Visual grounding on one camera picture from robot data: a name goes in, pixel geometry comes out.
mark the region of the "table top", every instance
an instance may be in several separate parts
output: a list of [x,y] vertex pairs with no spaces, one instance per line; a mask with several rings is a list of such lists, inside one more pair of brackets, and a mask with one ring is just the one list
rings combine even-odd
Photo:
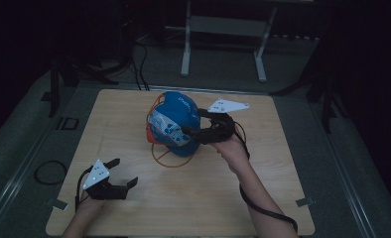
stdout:
[[[72,159],[58,199],[68,203],[54,208],[47,233],[61,235],[74,215],[77,181],[97,159],[107,163],[120,158],[110,170],[109,182],[125,185],[139,181],[126,200],[110,200],[87,230],[94,236],[248,236],[255,235],[238,180],[225,160],[208,145],[201,145],[185,166],[160,166],[146,139],[146,116],[161,91],[104,89],[98,94]],[[286,215],[299,225],[300,235],[311,235],[315,226],[289,150],[273,99],[268,96],[183,92],[198,108],[217,98],[245,102],[249,109],[228,113],[247,136],[250,162],[267,190]],[[201,127],[209,126],[202,118]],[[167,151],[154,147],[155,155]],[[182,162],[168,153],[163,163]]]

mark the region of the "tape piece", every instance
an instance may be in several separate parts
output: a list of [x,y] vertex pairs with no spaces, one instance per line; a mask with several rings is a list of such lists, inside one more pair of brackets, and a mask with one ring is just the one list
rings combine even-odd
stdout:
[[310,197],[305,197],[297,200],[298,207],[305,206],[305,205],[312,205],[314,203],[316,202]]
[[59,209],[59,210],[66,210],[68,208],[68,203],[65,203],[61,200],[53,199],[53,198],[50,198],[47,201],[47,205],[52,206],[52,207]]

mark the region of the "dark background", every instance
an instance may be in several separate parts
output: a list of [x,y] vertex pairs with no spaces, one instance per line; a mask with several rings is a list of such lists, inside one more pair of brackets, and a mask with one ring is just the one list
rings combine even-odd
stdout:
[[[186,2],[0,0],[0,127],[56,54],[97,64],[120,57],[115,54],[120,46],[121,55],[127,56],[142,29],[162,39],[163,26],[183,27]],[[199,1],[194,10],[264,18],[251,6],[262,1],[249,1],[245,7],[223,2]],[[391,0],[316,3],[280,4],[272,34],[322,39],[311,64],[323,80],[334,78],[334,93],[391,192]],[[118,19],[129,25],[118,29]],[[109,23],[112,29],[101,27]],[[111,37],[97,39],[95,31]],[[104,42],[118,42],[120,31],[126,32],[120,44]]]

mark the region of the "person's right hand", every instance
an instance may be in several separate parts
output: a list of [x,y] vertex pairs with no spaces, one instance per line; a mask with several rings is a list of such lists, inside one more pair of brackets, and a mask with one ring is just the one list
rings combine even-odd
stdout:
[[242,142],[236,135],[232,135],[227,141],[212,143],[217,152],[227,161],[229,168],[236,174],[249,166],[248,156]]

